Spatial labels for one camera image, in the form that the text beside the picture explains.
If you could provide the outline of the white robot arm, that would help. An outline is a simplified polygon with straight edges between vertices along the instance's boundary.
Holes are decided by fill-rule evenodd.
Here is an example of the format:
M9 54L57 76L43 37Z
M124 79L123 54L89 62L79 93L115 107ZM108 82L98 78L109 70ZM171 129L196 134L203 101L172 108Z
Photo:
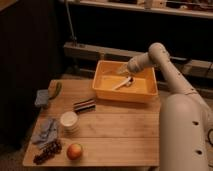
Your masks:
M209 171L205 133L213 124L213 111L173 65L165 46L151 44L117 73L134 75L154 66L161 70L171 92L160 107L159 171Z

